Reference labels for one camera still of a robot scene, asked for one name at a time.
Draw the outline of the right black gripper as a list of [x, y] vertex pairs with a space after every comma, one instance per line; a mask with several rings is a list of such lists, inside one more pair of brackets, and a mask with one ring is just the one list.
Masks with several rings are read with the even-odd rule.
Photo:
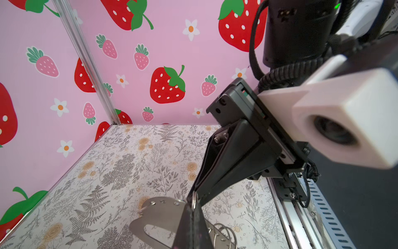
[[275, 168], [269, 177], [302, 173], [308, 157], [243, 79], [236, 79], [206, 112], [221, 128], [209, 139], [187, 200], [204, 205], [230, 186]]

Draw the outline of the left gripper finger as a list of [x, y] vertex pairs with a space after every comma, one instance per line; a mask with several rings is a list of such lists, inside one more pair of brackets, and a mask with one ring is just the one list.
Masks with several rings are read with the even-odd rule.
[[178, 249], [213, 249], [202, 209], [187, 203], [177, 229]]

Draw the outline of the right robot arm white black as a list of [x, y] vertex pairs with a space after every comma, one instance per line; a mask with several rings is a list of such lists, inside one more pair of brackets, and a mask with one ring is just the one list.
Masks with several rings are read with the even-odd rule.
[[390, 169], [398, 164], [398, 39], [378, 40], [393, 1], [364, 34], [356, 1], [264, 1], [252, 21], [249, 62], [258, 86], [235, 79], [207, 109], [209, 139], [187, 199], [204, 205], [243, 179], [315, 169], [310, 144], [328, 159]]

